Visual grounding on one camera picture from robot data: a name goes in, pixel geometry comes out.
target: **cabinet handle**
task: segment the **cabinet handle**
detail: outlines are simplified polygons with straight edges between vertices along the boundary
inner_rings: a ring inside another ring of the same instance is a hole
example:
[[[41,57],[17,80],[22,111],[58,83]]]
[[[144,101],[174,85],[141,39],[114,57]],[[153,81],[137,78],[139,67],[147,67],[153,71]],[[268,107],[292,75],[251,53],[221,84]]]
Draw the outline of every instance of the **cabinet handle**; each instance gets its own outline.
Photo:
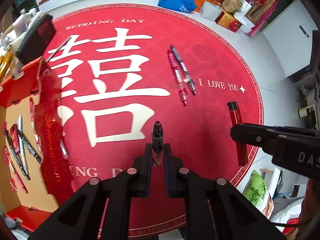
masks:
[[[300,30],[302,30],[303,34],[307,37],[307,39],[309,38],[309,35],[306,33],[306,31],[304,30],[304,28],[300,25],[299,26]]]

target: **screw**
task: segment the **screw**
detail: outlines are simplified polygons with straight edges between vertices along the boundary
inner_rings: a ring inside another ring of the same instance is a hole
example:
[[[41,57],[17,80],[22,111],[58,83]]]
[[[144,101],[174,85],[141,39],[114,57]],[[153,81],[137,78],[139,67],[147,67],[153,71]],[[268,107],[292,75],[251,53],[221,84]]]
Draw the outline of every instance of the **screw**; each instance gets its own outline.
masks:
[[[226,185],[227,181],[224,178],[218,178],[217,183],[223,186],[223,185]]]
[[[188,174],[188,173],[189,173],[189,169],[188,169],[188,168],[180,168],[180,169],[179,169],[179,172],[180,172],[181,174]]]
[[[89,183],[91,185],[97,185],[99,183],[99,179],[98,178],[92,178],[89,180]]]
[[[133,174],[137,173],[137,170],[135,168],[129,168],[129,169],[127,169],[127,173],[130,175],[133,175]]]

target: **white cabinet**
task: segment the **white cabinet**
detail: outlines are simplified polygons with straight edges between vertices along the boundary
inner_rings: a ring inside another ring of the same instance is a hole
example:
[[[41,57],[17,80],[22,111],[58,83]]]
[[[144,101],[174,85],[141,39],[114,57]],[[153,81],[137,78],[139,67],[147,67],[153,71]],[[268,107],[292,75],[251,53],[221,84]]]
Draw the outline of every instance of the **white cabinet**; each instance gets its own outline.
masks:
[[[309,38],[303,33],[300,26],[309,35]],[[285,77],[310,64],[312,31],[317,29],[300,0],[295,0],[265,28],[263,34],[277,54]]]
[[[46,13],[52,9],[58,8],[62,5],[65,5],[71,2],[72,0],[49,0],[47,2],[40,4],[38,7],[40,11],[43,11],[44,13]]]

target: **pink pen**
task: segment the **pink pen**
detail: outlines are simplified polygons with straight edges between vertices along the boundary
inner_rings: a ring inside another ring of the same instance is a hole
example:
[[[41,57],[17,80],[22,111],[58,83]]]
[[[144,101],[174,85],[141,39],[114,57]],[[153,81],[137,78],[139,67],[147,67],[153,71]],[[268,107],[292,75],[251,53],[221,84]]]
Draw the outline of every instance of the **pink pen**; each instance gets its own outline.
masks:
[[[4,146],[4,155],[6,156],[6,162],[9,164],[9,166],[10,166],[10,168],[12,170],[12,173],[16,177],[16,180],[18,181],[19,185],[22,187],[23,191],[26,194],[28,194],[28,190],[27,190],[26,186],[23,184],[19,174],[17,173],[15,167],[12,164],[12,160],[11,160],[11,157],[10,157],[10,154],[9,154],[9,150],[8,150],[8,148],[6,146]]]
[[[180,75],[180,71],[178,69],[178,63],[176,61],[176,59],[174,58],[174,55],[172,53],[172,51],[170,49],[168,49],[168,58],[169,58],[169,62],[170,62],[170,65],[176,75],[176,78],[177,78],[177,82],[178,82],[178,87],[179,87],[179,94],[180,94],[180,98],[181,98],[181,101],[183,102],[183,104],[186,106],[188,103],[187,103],[187,92],[186,92],[186,89],[183,85],[183,81],[182,81],[182,78],[181,78],[181,75]]]
[[[31,125],[33,128],[33,131],[35,132],[35,119],[34,119],[34,112],[35,112],[35,105],[33,103],[33,99],[32,97],[30,97],[29,99],[29,115],[31,118]],[[39,152],[41,152],[41,145],[40,145],[40,141],[39,141],[39,137],[36,133],[34,133],[35,139],[36,139],[36,144],[38,147]]]

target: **sparkle symbol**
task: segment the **sparkle symbol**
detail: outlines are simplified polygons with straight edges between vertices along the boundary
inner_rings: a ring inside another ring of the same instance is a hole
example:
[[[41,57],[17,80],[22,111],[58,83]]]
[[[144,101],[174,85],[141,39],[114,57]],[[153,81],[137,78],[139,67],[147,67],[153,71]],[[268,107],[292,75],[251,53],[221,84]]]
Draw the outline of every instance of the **sparkle symbol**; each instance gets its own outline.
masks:
[[[241,85],[240,90],[242,91],[242,93],[245,92],[245,89],[243,88],[243,86]]]

